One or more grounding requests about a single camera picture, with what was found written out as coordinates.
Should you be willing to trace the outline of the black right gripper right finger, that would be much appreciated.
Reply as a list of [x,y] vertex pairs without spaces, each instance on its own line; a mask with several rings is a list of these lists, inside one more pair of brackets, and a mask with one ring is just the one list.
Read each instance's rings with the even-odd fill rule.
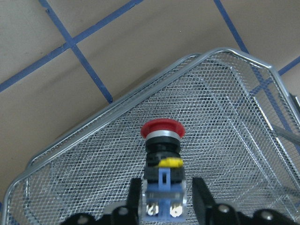
[[296,225],[282,213],[260,209],[251,217],[226,203],[217,203],[203,178],[192,179],[192,200],[195,217],[200,225]]

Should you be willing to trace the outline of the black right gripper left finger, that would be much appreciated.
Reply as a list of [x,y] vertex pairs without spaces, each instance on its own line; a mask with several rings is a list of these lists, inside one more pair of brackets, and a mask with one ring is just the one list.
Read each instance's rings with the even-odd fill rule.
[[142,179],[132,178],[125,202],[115,202],[107,206],[107,211],[96,219],[88,213],[76,213],[61,222],[62,225],[139,225],[139,207]]

